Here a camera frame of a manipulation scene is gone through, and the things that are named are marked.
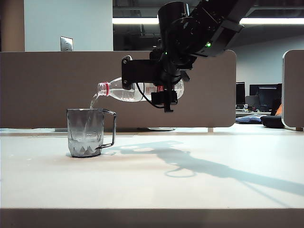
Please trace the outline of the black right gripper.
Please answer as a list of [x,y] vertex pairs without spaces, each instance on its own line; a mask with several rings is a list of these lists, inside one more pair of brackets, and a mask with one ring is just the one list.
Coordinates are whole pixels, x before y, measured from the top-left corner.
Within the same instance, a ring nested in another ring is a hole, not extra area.
[[[172,83],[190,81],[187,71],[193,69],[193,56],[177,53],[174,51],[155,48],[149,53],[150,60],[156,60],[162,67],[161,76]],[[158,108],[163,108],[164,112],[173,112],[171,105],[178,103],[176,91],[160,91],[151,93],[151,102]]]

